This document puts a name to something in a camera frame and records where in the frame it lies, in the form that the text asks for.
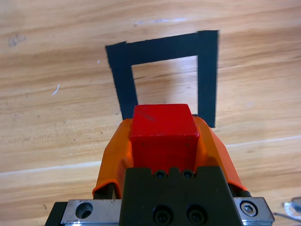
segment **screw hole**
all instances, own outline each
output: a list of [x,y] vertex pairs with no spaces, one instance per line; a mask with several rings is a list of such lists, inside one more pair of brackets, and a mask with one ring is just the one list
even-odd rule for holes
[[154,177],[159,179],[165,179],[167,177],[167,174],[163,170],[158,170],[157,172],[155,172]]
[[191,205],[187,209],[187,218],[193,225],[200,226],[206,223],[207,213],[201,206]]
[[184,171],[182,172],[182,176],[183,176],[184,178],[194,178],[194,172],[191,171],[191,170],[184,170]]
[[173,212],[167,206],[157,206],[153,211],[153,220],[159,226],[167,226],[173,221]]
[[92,204],[89,202],[84,202],[76,208],[75,215],[77,216],[77,218],[85,219],[91,215],[92,211]]

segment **bolt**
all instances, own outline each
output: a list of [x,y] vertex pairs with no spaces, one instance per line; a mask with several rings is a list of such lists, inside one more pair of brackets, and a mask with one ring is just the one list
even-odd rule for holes
[[257,209],[255,208],[254,204],[249,202],[242,202],[240,204],[240,208],[244,214],[248,215],[249,217],[254,217],[257,215]]

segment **wood grain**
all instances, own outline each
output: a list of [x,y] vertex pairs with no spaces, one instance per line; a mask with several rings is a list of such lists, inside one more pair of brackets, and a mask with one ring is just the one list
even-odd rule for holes
[[[301,190],[300,12],[299,0],[0,1],[0,225],[41,226],[54,202],[92,197],[121,122],[105,45],[213,29],[214,131],[252,195],[285,213]],[[141,104],[196,111],[195,57],[133,72]]]

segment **black tape square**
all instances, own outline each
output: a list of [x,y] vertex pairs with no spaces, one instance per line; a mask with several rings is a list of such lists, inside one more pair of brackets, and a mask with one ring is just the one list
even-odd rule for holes
[[122,118],[138,105],[132,65],[198,56],[198,116],[215,127],[218,31],[200,31],[161,39],[106,46]]

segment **red block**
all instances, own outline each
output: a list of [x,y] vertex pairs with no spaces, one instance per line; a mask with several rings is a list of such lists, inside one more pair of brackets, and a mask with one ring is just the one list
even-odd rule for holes
[[194,170],[199,133],[188,105],[138,105],[130,137],[134,167]]

